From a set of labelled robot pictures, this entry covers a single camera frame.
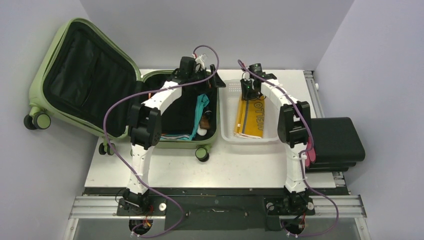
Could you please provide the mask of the white perforated plastic basket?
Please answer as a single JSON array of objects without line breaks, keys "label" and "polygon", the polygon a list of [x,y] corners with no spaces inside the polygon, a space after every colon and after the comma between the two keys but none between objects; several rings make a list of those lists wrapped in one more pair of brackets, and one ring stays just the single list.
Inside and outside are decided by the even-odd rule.
[{"label": "white perforated plastic basket", "polygon": [[219,90],[221,136],[232,144],[264,144],[278,141],[278,110],[263,96],[242,99],[242,85],[237,79],[225,81]]}]

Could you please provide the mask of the yellow hello towel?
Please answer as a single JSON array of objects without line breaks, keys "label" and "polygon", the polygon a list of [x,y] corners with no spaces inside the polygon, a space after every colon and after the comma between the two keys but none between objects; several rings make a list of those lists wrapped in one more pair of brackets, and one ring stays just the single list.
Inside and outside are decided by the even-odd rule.
[{"label": "yellow hello towel", "polygon": [[265,100],[239,98],[234,125],[234,135],[244,139],[262,139],[265,124]]}]

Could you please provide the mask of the black garment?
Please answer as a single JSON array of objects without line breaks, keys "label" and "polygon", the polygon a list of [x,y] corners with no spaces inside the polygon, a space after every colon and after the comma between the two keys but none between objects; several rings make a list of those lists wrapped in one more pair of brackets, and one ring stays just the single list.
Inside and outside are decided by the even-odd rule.
[{"label": "black garment", "polygon": [[184,90],[181,97],[161,113],[163,135],[190,135],[193,132],[198,95]]}]

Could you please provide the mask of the green hard-shell suitcase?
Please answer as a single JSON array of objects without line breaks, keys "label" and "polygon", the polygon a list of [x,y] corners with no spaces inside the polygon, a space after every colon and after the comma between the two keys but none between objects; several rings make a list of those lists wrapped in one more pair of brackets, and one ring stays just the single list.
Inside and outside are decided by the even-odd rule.
[{"label": "green hard-shell suitcase", "polygon": [[[92,22],[74,18],[63,24],[41,63],[29,89],[28,130],[45,130],[60,119],[99,138],[101,155],[115,153],[115,141],[128,140],[132,105],[149,99],[149,90],[161,88],[174,70],[156,70],[142,76],[135,62]],[[203,115],[210,130],[193,140],[160,139],[174,148],[207,151],[218,125],[218,88],[207,94]]]}]

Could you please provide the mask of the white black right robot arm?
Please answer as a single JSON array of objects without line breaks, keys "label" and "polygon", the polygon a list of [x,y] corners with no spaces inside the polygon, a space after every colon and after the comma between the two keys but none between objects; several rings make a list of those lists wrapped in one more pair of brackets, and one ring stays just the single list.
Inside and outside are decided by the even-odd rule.
[{"label": "white black right robot arm", "polygon": [[284,144],[286,155],[286,180],[284,188],[289,194],[282,199],[283,209],[294,214],[302,207],[300,193],[308,188],[305,184],[305,160],[308,142],[312,140],[310,104],[290,95],[278,78],[266,73],[260,63],[246,66],[237,61],[248,78],[242,77],[241,98],[244,101],[269,100],[278,108],[277,135]]}]

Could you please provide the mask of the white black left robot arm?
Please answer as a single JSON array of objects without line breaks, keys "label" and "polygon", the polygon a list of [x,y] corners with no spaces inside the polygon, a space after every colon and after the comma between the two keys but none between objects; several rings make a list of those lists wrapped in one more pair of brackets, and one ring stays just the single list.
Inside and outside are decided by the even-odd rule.
[{"label": "white black left robot arm", "polygon": [[163,82],[161,88],[149,90],[152,96],[131,106],[128,136],[131,144],[130,178],[123,194],[136,215],[149,209],[148,185],[151,156],[162,137],[162,114],[183,94],[207,95],[225,84],[217,76],[218,65],[211,64],[210,73],[202,58],[182,57],[180,66]]}]

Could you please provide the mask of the teal garment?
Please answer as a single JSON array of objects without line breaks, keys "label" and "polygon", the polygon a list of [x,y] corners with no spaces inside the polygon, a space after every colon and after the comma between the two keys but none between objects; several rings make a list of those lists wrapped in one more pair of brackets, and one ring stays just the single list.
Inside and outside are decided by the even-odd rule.
[{"label": "teal garment", "polygon": [[196,134],[198,133],[198,130],[200,128],[200,121],[204,112],[204,108],[209,104],[210,100],[206,94],[201,94],[196,98],[196,105],[194,110],[192,111],[194,113],[193,119],[193,128],[190,134],[188,133],[163,133],[161,136],[162,140],[182,140],[182,141],[192,141]]}]

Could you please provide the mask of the white brown cosmetic palette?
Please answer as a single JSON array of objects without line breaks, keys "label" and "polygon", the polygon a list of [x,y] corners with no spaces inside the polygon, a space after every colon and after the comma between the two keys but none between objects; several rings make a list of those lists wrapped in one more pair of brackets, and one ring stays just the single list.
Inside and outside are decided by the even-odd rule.
[{"label": "white brown cosmetic palette", "polygon": [[196,133],[199,136],[205,136],[208,130],[210,130],[210,128],[211,128],[211,124],[210,124],[209,117],[206,114],[203,114],[198,123],[198,128]]}]

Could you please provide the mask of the black and pink storage organizer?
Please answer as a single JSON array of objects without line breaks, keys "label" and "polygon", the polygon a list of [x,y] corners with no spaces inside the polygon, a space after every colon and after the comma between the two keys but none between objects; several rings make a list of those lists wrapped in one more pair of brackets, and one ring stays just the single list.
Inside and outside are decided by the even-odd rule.
[{"label": "black and pink storage organizer", "polygon": [[366,151],[349,117],[313,118],[314,161],[306,165],[307,173],[346,172],[365,160]]}]

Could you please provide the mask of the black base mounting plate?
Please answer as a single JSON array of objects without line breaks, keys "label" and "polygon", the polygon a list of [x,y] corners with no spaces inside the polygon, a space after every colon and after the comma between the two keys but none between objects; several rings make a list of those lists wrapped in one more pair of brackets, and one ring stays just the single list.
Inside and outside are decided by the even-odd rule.
[{"label": "black base mounting plate", "polygon": [[90,192],[74,201],[72,217],[128,220],[134,235],[160,230],[303,230],[306,217],[342,216],[347,191],[284,188],[163,188],[131,203],[124,189]]}]

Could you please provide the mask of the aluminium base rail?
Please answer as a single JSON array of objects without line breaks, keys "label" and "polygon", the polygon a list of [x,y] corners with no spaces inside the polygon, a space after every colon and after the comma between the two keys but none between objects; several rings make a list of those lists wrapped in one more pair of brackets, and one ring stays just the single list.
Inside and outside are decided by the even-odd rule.
[{"label": "aluminium base rail", "polygon": [[[340,218],[365,218],[366,211],[359,195],[332,195]],[[311,196],[314,218],[331,218],[336,215],[334,205],[322,196]],[[70,219],[141,219],[143,215],[118,214],[118,199],[114,196],[77,196],[69,215]]]}]

